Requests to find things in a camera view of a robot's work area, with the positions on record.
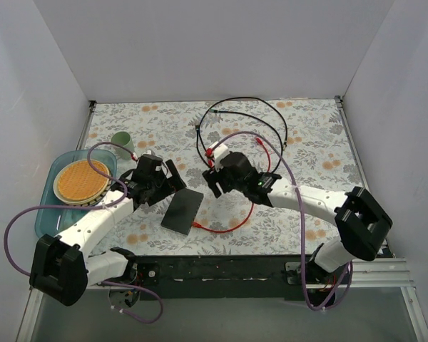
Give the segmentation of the black network switch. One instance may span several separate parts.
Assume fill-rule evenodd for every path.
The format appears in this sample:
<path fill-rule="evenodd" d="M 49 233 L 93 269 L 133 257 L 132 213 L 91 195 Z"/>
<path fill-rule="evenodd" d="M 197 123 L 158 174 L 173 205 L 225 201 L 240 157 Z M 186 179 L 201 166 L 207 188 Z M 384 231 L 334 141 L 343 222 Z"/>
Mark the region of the black network switch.
<path fill-rule="evenodd" d="M 203 198 L 203 193 L 190 189 L 182 189 L 176 192 L 160 225 L 173 232 L 188 236 Z"/>

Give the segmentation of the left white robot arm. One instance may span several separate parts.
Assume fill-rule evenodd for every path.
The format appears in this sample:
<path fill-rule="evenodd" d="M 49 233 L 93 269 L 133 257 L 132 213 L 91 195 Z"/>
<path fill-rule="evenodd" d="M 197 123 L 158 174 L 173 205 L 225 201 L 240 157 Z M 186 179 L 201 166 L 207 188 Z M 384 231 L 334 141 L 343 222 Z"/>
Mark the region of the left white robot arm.
<path fill-rule="evenodd" d="M 138 275 L 133 252 L 120 247 L 98 256 L 91 256 L 91 252 L 140 205 L 154 205 L 185 187 L 172 160 L 164 162 L 154 155 L 141 155 L 136 169 L 123 174 L 97 210 L 88 211 L 55 237 L 45 234 L 37 241 L 30 285 L 71 306 L 91 285 L 109 280 L 132 284 Z"/>

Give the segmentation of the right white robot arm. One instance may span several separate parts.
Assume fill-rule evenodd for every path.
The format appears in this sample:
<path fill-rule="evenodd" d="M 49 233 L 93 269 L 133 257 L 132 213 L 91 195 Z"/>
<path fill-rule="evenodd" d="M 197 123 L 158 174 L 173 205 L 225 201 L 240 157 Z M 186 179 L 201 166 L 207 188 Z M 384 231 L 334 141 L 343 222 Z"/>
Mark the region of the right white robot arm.
<path fill-rule="evenodd" d="M 271 172 L 259 172 L 241 152 L 229 152 L 203 178 L 215 197 L 232 190 L 254 204 L 279 209 L 303 209 L 306 215 L 337 228 L 338 236 L 322 243 L 301 263 L 300 278 L 324 283 L 353 259 L 373 261 L 392 228 L 392 219 L 363 187 L 349 192 L 296 187 Z"/>

